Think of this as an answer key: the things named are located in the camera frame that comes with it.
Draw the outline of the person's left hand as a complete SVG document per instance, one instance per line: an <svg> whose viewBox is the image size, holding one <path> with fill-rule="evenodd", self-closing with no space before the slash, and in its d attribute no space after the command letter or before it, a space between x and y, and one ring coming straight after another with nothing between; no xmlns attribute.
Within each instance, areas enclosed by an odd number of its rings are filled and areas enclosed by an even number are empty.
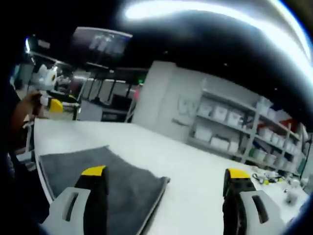
<svg viewBox="0 0 313 235"><path fill-rule="evenodd" d="M43 115L43 105L40 102L41 97L42 94L34 90L23 98L22 103L27 114L32 114L36 117Z"/></svg>

